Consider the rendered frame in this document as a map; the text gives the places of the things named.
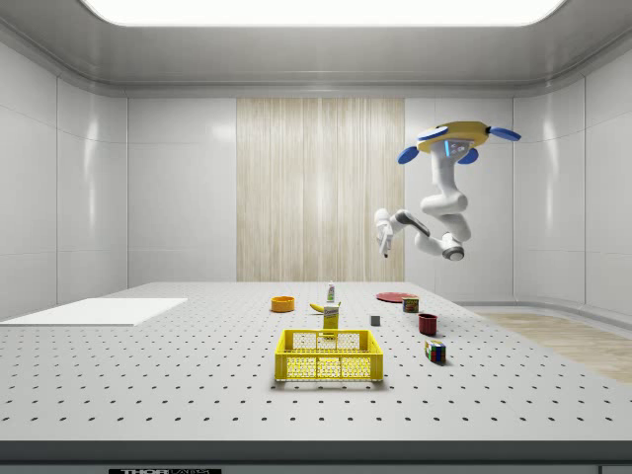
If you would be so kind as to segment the drone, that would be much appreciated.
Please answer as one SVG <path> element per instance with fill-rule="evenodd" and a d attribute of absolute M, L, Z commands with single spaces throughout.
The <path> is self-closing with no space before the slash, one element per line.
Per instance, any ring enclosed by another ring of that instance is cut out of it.
<path fill-rule="evenodd" d="M 406 164 L 412 161 L 420 152 L 430 153 L 431 145 L 436 142 L 445 144 L 446 155 L 449 156 L 454 148 L 448 148 L 447 142 L 465 140 L 470 143 L 470 150 L 458 163 L 462 165 L 471 164 L 479 156 L 476 146 L 483 144 L 490 134 L 509 141 L 519 141 L 521 139 L 520 134 L 510 129 L 487 126 L 479 121 L 453 121 L 421 132 L 417 137 L 417 144 L 404 149 L 397 160 L 399 164 Z"/>

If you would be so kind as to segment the yellow basket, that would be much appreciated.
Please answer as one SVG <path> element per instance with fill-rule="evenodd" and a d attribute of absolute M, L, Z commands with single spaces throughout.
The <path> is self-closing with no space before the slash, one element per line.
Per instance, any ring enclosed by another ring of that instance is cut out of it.
<path fill-rule="evenodd" d="M 382 380 L 383 351 L 369 330 L 285 329 L 276 380 Z"/>

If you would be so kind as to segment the white board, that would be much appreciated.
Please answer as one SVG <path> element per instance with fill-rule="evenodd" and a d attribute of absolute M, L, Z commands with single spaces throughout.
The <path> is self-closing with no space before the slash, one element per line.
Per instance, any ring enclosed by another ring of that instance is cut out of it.
<path fill-rule="evenodd" d="M 186 298 L 87 298 L 0 322 L 0 326 L 136 326 Z"/>

